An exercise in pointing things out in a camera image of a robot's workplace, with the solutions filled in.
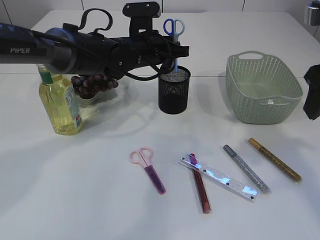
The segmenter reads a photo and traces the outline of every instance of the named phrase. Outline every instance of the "blue scissors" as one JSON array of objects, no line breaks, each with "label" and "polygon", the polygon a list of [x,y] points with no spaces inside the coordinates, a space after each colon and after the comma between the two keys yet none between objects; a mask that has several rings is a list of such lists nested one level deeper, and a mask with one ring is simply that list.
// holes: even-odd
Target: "blue scissors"
[{"label": "blue scissors", "polygon": [[[167,30],[167,22],[171,22],[171,31]],[[181,32],[177,32],[177,22],[181,23],[182,25],[182,30]],[[181,19],[175,19],[173,20],[172,18],[168,18],[167,20],[164,21],[163,23],[163,30],[166,34],[168,34],[170,37],[173,37],[173,42],[176,43],[178,42],[179,36],[184,33],[185,31],[185,23]],[[174,61],[174,73],[178,72],[178,61],[177,59]]]}]

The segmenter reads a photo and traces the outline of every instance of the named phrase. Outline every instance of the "gold marker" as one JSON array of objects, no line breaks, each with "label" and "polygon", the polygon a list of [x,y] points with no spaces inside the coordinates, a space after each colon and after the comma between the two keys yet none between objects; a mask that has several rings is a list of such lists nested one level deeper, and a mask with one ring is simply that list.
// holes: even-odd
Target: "gold marker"
[{"label": "gold marker", "polygon": [[290,177],[293,181],[299,182],[302,180],[301,176],[296,173],[291,167],[273,155],[268,149],[262,146],[259,142],[254,140],[253,138],[249,139],[249,143],[257,149],[263,156],[265,156],[270,162],[276,165],[282,172],[284,172],[288,177]]}]

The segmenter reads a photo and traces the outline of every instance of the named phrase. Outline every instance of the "bottle label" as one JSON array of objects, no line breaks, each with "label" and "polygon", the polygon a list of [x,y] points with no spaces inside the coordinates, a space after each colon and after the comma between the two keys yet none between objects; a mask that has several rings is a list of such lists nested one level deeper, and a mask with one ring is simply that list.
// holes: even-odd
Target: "bottle label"
[{"label": "bottle label", "polygon": [[71,113],[71,117],[73,119],[75,129],[77,129],[82,122],[82,117],[80,116],[80,111],[79,111],[78,103],[76,100],[75,90],[72,85],[65,90],[64,98],[65,98],[66,104],[68,105],[69,111]]}]

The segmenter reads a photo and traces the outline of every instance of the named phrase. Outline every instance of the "pink scissors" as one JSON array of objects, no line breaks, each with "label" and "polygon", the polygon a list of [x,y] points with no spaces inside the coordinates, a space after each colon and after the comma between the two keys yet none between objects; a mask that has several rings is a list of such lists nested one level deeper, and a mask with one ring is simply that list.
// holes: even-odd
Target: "pink scissors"
[{"label": "pink scissors", "polygon": [[154,152],[150,148],[142,147],[139,150],[130,153],[129,160],[133,164],[140,164],[141,167],[144,168],[146,174],[149,176],[159,194],[165,194],[166,189],[151,163],[153,156]]}]

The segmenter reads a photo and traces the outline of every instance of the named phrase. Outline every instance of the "silver marker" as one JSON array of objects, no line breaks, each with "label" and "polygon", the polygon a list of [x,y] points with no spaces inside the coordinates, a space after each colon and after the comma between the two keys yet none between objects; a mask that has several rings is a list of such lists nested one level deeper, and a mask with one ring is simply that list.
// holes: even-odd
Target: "silver marker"
[{"label": "silver marker", "polygon": [[252,180],[252,182],[264,193],[270,193],[270,188],[261,180],[260,177],[242,160],[242,158],[232,150],[228,145],[224,145],[223,149],[231,157],[233,161],[241,168],[242,171]]}]

